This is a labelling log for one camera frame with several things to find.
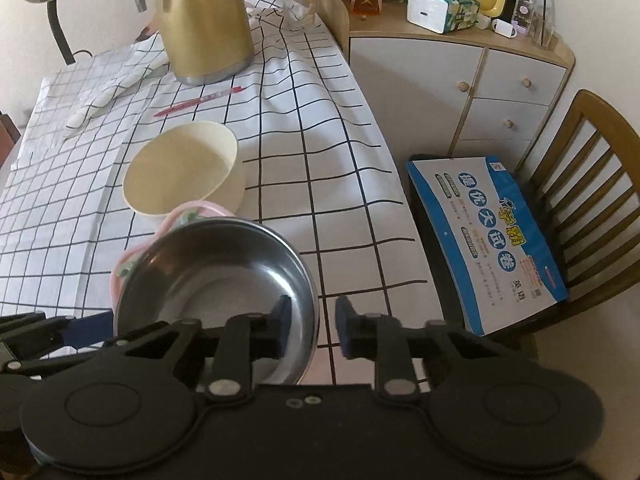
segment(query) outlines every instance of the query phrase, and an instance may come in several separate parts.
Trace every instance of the stainless steel pot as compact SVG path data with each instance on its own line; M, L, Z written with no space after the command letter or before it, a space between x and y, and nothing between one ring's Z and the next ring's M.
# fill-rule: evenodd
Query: stainless steel pot
M158 320L198 318L204 328L237 314L268 313L291 298L287 351L254 363L254 382L294 384L318 338L318 295L296 251L279 234L239 218L208 218L179 227L149 246L127 276L115 312L123 334Z

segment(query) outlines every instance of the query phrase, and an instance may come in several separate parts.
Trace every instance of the white grid tablecloth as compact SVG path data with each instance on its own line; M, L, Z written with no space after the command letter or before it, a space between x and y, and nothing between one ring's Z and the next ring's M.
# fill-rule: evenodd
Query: white grid tablecloth
M337 348L337 296L348 295L361 313L392 314L405 326L442 318L396 168L351 70L319 19L311 31L283 30L274 1L246 0L259 10L250 19L257 54L244 72L188 87L160 67L64 142L54 135L61 121L135 49L160 52L161 38L78 62L43 81L26 148L0 199L3 315L41 310L47 317L81 317L110 308L113 264L152 235L124 202L128 164L161 132L211 120L239 140L247 190L238 216L280 232L316 280L319 349L305 380L372 378L371 363L348 362ZM175 102L233 86L244 91L153 117Z

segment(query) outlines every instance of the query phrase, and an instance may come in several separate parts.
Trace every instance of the red pen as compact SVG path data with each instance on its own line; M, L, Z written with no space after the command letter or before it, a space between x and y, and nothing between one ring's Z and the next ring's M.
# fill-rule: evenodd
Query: red pen
M173 112L177 112L179 110L186 110L187 108L191 108L192 106L199 105L201 103L206 103L207 101L213 101L213 99L217 99L219 97L224 97L231 94L237 94L244 90L241 86L234 86L229 90L222 90L220 92L214 92L213 94L205 95L203 97L196 97L195 99L188 99L186 101L182 101L181 103L172 105L164 110L160 110L154 117L162 117Z

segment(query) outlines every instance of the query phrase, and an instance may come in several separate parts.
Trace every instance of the chair backrest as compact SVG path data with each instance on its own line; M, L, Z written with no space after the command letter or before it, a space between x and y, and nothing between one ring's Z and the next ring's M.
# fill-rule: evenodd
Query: chair backrest
M530 184L563 260L560 319L640 282L640 137L615 108L580 90Z

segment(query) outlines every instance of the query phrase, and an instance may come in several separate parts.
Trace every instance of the white box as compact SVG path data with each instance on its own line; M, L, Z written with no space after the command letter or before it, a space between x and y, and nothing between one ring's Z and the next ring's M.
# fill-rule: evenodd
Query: white box
M443 34L473 27L479 9L475 0L409 0L406 18L419 27Z

